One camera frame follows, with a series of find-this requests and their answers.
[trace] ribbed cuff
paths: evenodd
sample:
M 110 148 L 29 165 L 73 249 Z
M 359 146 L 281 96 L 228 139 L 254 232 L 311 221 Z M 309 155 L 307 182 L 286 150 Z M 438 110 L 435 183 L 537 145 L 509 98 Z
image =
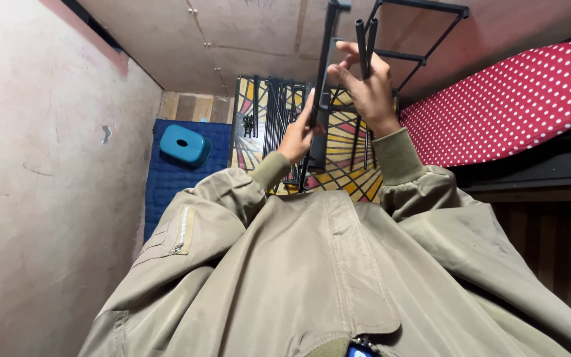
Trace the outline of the ribbed cuff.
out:
M 374 140 L 374 149 L 385 186 L 411 182 L 426 173 L 426 166 L 417 157 L 407 128 Z
M 283 154 L 273 151 L 261 160 L 257 169 L 251 172 L 250 176 L 268 193 L 290 172 L 290 167 L 290 161 Z

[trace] wooden plank wall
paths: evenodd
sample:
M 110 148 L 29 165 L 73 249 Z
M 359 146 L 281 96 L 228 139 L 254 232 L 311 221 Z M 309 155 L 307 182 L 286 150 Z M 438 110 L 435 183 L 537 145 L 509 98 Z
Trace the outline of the wooden plank wall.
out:
M 233 123 L 235 100 L 229 97 L 164 92 L 159 119 Z
M 571 307 L 571 202 L 493 203 L 528 267 Z

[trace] zipper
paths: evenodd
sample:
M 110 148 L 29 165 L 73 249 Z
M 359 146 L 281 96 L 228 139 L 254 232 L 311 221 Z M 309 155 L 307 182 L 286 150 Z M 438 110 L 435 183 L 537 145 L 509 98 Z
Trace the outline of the zipper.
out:
M 171 253 L 178 253 L 180 249 L 184 246 L 184 237 L 186 235 L 186 219 L 188 218 L 188 209 L 189 207 L 184 207 L 182 211 L 182 221 L 179 228 L 179 239 L 176 242 L 175 247 L 171 250 Z

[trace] yellow and red geometric pattern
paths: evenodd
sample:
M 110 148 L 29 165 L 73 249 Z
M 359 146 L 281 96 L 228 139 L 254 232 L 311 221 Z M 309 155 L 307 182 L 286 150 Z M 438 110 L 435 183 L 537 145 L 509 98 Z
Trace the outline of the yellow and red geometric pattern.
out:
M 233 120 L 235 131 L 232 145 L 231 166 L 238 166 L 247 172 L 253 171 L 262 159 L 263 136 L 265 131 L 266 106 L 268 104 L 267 85 L 259 82 L 259 128 L 258 138 L 244 137 L 242 118 L 252 114 L 252 100 L 254 94 L 252 77 L 240 77 L 237 92 L 237 109 Z M 294 100 L 300 109 L 302 98 L 288 91 L 287 101 L 290 106 Z M 333 104 L 349 105 L 352 98 L 349 93 L 341 94 Z M 367 169 L 364 168 L 365 158 L 365 125 L 359 128 L 360 137 L 354 160 L 354 169 L 350 171 L 352 157 L 352 142 L 356 127 L 356 114 L 351 112 L 333 112 L 329 117 L 329 130 L 327 131 L 327 154 L 325 158 L 325 172 L 321 174 L 308 173 L 306 187 L 309 191 L 342 189 L 350 194 L 354 202 L 379 202 L 378 190 L 383 179 L 380 170 L 374 169 L 371 149 L 367 159 Z M 293 185 L 279 185 L 277 194 L 294 194 L 298 187 Z

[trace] person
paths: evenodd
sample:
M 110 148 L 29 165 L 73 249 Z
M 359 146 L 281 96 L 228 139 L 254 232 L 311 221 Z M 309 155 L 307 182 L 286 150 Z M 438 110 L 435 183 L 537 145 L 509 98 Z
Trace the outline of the person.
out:
M 374 131 L 381 204 L 266 193 L 309 150 L 311 100 L 251 175 L 179 192 L 94 320 L 80 356 L 571 356 L 571 309 L 490 205 L 423 166 L 394 115 L 389 66 L 331 65 Z

